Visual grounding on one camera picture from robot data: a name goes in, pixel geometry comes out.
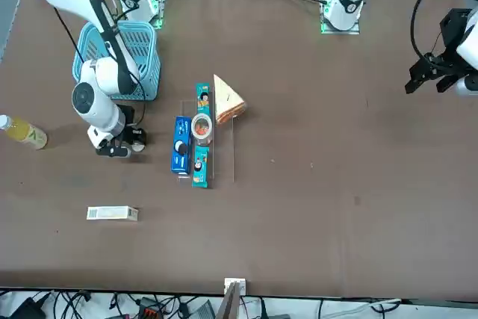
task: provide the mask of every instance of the bread slice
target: bread slice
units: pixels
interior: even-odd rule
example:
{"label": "bread slice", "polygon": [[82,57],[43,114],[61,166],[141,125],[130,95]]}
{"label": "bread slice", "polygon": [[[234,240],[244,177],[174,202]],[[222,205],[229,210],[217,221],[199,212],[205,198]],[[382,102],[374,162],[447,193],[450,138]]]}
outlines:
{"label": "bread slice", "polygon": [[229,121],[246,110],[246,103],[242,97],[217,75],[214,75],[214,99],[217,125]]}

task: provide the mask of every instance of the tape roll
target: tape roll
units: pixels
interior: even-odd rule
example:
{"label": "tape roll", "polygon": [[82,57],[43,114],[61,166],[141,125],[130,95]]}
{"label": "tape roll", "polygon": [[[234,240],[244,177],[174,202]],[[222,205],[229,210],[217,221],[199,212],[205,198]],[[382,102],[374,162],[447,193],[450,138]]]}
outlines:
{"label": "tape roll", "polygon": [[208,145],[212,141],[212,121],[207,114],[197,114],[191,121],[191,131],[199,145]]}

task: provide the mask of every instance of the white box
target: white box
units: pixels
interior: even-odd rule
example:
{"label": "white box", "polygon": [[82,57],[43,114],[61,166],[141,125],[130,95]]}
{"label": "white box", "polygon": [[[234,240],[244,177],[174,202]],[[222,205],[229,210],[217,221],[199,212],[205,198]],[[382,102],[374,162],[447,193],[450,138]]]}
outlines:
{"label": "white box", "polygon": [[128,205],[88,207],[87,220],[135,220],[138,210]]}
{"label": "white box", "polygon": [[234,283],[239,283],[240,295],[246,295],[246,280],[244,278],[224,278],[224,294],[227,293],[229,286]]}

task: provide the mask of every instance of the small box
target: small box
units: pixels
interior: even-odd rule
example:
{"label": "small box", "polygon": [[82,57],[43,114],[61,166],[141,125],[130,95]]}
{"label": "small box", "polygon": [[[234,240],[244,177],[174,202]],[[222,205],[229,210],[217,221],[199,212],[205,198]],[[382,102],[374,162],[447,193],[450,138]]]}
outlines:
{"label": "small box", "polygon": [[208,152],[208,147],[196,146],[196,151],[194,152],[193,187],[208,187]]}
{"label": "small box", "polygon": [[197,113],[211,115],[209,111],[209,84],[196,84]]}
{"label": "small box", "polygon": [[128,205],[103,205],[88,207],[87,220],[134,220],[138,210]]}
{"label": "small box", "polygon": [[191,163],[191,118],[177,116],[174,128],[173,153],[171,155],[171,172],[188,175]]}

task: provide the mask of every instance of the bottle cap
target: bottle cap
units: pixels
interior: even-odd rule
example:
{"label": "bottle cap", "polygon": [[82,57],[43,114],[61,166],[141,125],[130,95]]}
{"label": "bottle cap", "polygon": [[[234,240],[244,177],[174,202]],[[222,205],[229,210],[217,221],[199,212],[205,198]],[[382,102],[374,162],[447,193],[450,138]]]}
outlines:
{"label": "bottle cap", "polygon": [[12,124],[12,119],[7,115],[0,115],[0,129],[6,130]]}

